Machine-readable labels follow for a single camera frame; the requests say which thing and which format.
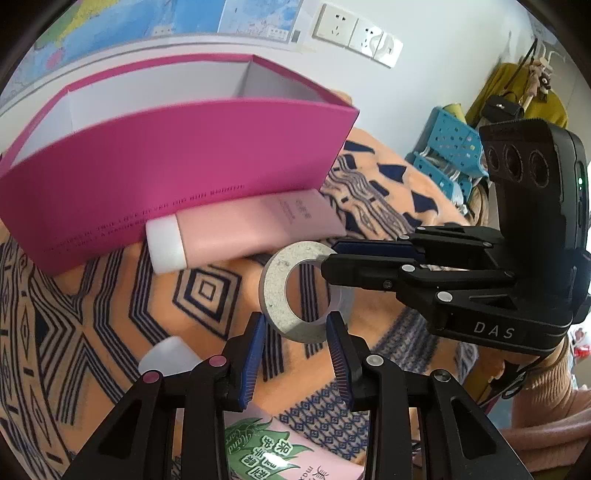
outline tape roll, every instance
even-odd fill
[[[327,313],[314,322],[304,322],[293,313],[287,301],[287,279],[301,263],[320,268],[322,261],[335,253],[318,242],[298,242],[279,250],[267,262],[259,282],[259,302],[270,325],[283,337],[300,343],[326,341],[326,317],[338,310],[347,323],[353,309],[353,289],[330,285],[330,303]]]

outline pink box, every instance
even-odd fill
[[[55,275],[141,240],[152,218],[320,188],[358,113],[253,55],[117,67],[62,89],[11,145],[0,218]]]

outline map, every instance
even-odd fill
[[[0,108],[75,60],[172,35],[237,35],[286,43],[301,0],[78,0],[33,45],[0,94]]]

